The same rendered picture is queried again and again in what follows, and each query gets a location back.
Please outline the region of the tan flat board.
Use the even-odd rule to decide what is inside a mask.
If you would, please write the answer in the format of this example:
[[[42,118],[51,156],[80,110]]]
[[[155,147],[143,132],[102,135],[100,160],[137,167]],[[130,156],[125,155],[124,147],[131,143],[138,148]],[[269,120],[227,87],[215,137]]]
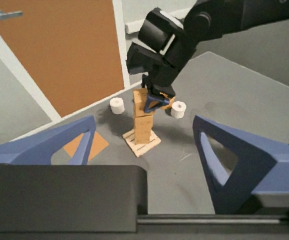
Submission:
[[[73,141],[71,141],[70,143],[64,146],[64,149],[71,156],[71,158],[74,155],[82,136],[83,134],[81,134],[80,136],[75,138]],[[94,140],[93,140],[93,144],[92,144],[88,161],[91,160],[94,156],[96,156],[106,146],[107,146],[107,142],[95,131]]]

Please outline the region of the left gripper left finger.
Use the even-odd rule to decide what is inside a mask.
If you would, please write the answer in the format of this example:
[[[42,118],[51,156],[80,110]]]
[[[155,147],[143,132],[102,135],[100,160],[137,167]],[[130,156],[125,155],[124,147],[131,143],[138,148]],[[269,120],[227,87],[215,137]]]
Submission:
[[[67,165],[87,165],[96,123],[93,115],[53,129],[0,144],[0,163],[10,165],[52,165],[52,155],[83,134]]]

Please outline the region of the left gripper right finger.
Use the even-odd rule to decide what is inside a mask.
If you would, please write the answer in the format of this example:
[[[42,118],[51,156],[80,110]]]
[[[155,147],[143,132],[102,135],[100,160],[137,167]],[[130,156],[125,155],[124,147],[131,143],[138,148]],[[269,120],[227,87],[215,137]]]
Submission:
[[[289,145],[195,115],[194,138],[215,214],[234,214],[255,193],[289,193]],[[236,154],[229,176],[205,133]]]

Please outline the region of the small square wooden pallet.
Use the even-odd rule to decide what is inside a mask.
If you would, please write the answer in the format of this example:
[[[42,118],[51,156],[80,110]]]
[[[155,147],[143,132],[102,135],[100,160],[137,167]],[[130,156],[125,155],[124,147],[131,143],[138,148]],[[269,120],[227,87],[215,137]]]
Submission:
[[[145,152],[147,152],[148,150],[150,150],[151,148],[155,147],[156,145],[158,145],[159,143],[161,143],[161,140],[159,138],[157,138],[157,136],[154,134],[154,132],[151,130],[151,136],[150,136],[150,142],[152,140],[151,143],[149,144],[139,144],[136,145],[135,142],[135,134],[134,134],[134,129],[132,129],[131,131],[125,133],[123,135],[123,138],[126,140],[126,142],[128,143],[128,145],[130,146],[130,148],[134,151],[135,155],[137,156],[137,158],[139,156],[141,156],[142,154],[144,154]],[[134,140],[133,140],[134,139]],[[132,141],[133,140],[133,141]],[[132,141],[132,142],[131,142]],[[141,148],[142,147],[142,148]],[[139,150],[139,148],[141,148]]]

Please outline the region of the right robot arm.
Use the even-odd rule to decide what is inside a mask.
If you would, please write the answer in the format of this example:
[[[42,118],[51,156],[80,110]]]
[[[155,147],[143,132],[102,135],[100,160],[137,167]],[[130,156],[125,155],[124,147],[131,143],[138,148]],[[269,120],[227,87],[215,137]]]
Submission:
[[[172,68],[183,69],[200,42],[287,20],[289,0],[197,0],[184,22],[154,8],[146,16],[138,40],[157,53],[132,42],[125,60],[127,71],[130,75],[148,72],[152,84],[164,88],[176,72]]]

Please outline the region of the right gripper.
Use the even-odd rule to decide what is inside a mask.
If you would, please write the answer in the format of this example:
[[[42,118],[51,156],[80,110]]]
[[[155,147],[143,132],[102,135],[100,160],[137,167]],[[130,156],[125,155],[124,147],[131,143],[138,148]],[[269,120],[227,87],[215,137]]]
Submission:
[[[166,86],[164,88],[152,84],[149,73],[148,73],[148,76],[145,74],[142,75],[141,89],[145,88],[145,85],[146,85],[147,90],[148,90],[145,108],[144,108],[144,113],[148,114],[148,113],[150,113],[150,112],[152,112],[158,108],[169,105],[170,100],[168,98],[173,99],[176,96],[171,84],[174,82],[174,80],[177,78],[177,76],[180,74],[180,72],[183,69],[177,69],[175,67],[173,67],[172,69],[176,70],[176,72],[174,73],[174,75],[172,76],[172,78],[169,80],[169,82],[166,84]],[[160,94],[160,93],[162,93],[162,94]],[[165,98],[165,96],[163,94],[168,95],[167,96],[168,98]],[[152,101],[157,101],[159,103],[156,104],[155,106],[153,106],[152,108],[148,109],[150,106],[150,103]]]

